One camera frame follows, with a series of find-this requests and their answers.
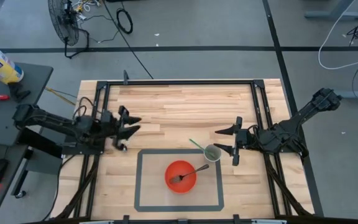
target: electric fan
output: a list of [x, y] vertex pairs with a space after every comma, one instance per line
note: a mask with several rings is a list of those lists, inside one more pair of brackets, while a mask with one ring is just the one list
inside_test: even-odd
[[[90, 34], [78, 28], [76, 11], [70, 0], [48, 0], [50, 19], [60, 40], [65, 43], [65, 57], [72, 58], [89, 48]], [[67, 56], [67, 45], [73, 46], [78, 42], [79, 31], [86, 34], [86, 47], [73, 55]]]

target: floor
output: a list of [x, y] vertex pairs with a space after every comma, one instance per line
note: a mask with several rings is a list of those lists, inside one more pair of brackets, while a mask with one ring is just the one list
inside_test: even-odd
[[[287, 96], [291, 100], [292, 90], [298, 108], [322, 87], [351, 90], [357, 67], [325, 70], [318, 64], [316, 49], [333, 22], [303, 17], [305, 11], [330, 10], [336, 3], [335, 0], [268, 0], [279, 43], [286, 49], [282, 54], [291, 86], [285, 83]], [[139, 47], [136, 54], [154, 78], [281, 78], [286, 81], [285, 69], [280, 67], [273, 48], [263, 1], [144, 0], [124, 4], [134, 21], [134, 32], [126, 39], [131, 46]], [[126, 45], [119, 35], [114, 41], [101, 44], [91, 41], [93, 52], [69, 60], [63, 56], [63, 43], [50, 22], [47, 1], [0, 0], [0, 5], [0, 49], [23, 52], [7, 54], [16, 62], [52, 66], [55, 70], [48, 83], [50, 88], [76, 95], [81, 80], [121, 79], [124, 69], [131, 79], [148, 78], [134, 56], [120, 48]], [[120, 5], [108, 3], [114, 17]], [[358, 1], [350, 11], [358, 11]], [[104, 7], [92, 7], [85, 15], [108, 16]], [[327, 46], [347, 46], [350, 38], [344, 34], [357, 23], [340, 22]], [[102, 17], [85, 22], [83, 27], [98, 40], [110, 39], [116, 33], [114, 24]], [[74, 47], [84, 45], [85, 37], [80, 34]], [[358, 46], [358, 40], [352, 46]], [[352, 63], [358, 61], [358, 51], [323, 52], [322, 61], [330, 67]], [[358, 77], [355, 89], [358, 90]], [[44, 92], [39, 106], [67, 117], [74, 110], [49, 92]], [[343, 100], [338, 110], [316, 115], [303, 129], [324, 216], [358, 218], [357, 104]], [[56, 176], [29, 174], [24, 183], [28, 196], [16, 200], [8, 195], [0, 209], [0, 223], [34, 222], [43, 218], [51, 207], [55, 186]]]

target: wooden tabletop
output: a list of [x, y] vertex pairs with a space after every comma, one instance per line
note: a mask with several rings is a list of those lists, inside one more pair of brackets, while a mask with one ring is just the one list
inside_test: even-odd
[[[266, 79], [264, 82], [273, 122], [288, 119], [280, 80]], [[78, 98], [87, 96], [93, 100], [96, 83], [96, 80], [82, 81]], [[122, 220], [123, 215], [130, 215], [130, 219], [136, 220], [226, 219], [232, 218], [233, 214], [239, 214], [241, 218], [274, 217], [263, 156], [259, 152], [246, 150], [240, 151], [240, 164], [236, 167], [231, 165], [232, 158], [223, 153], [224, 208], [220, 212], [137, 212], [134, 208], [138, 152], [141, 149], [193, 149], [195, 147], [189, 138], [204, 146], [212, 143], [233, 145], [233, 136], [214, 132], [230, 127], [236, 116], [242, 116], [243, 128], [256, 124], [249, 85], [112, 86], [108, 109], [117, 116], [120, 105], [124, 105], [131, 116], [140, 116], [142, 127], [130, 138], [127, 152], [114, 149], [111, 141], [107, 141], [99, 163], [93, 220]], [[267, 127], [265, 116], [262, 117]], [[76, 156], [62, 169], [59, 195], [52, 216], [58, 215], [76, 192], [82, 160], [82, 156]], [[281, 153], [281, 160], [288, 188], [302, 206], [313, 213], [299, 156]], [[278, 187], [276, 191], [283, 213], [283, 200]]]

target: plastic cup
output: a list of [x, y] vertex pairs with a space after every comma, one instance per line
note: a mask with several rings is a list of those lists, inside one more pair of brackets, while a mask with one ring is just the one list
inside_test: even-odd
[[214, 145], [208, 145], [204, 151], [204, 157], [207, 161], [216, 162], [221, 159], [222, 150]]

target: red bowl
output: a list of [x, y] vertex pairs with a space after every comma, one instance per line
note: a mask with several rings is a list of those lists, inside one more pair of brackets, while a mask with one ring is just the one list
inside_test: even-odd
[[179, 183], [171, 184], [169, 180], [173, 177], [178, 175], [185, 175], [190, 172], [193, 172], [195, 169], [194, 167], [186, 162], [186, 161], [175, 161], [172, 162], [165, 171], [165, 183], [167, 184], [168, 188], [171, 189], [173, 192], [178, 194], [184, 194], [189, 192], [197, 181], [197, 174], [190, 174], [183, 178], [183, 180]]

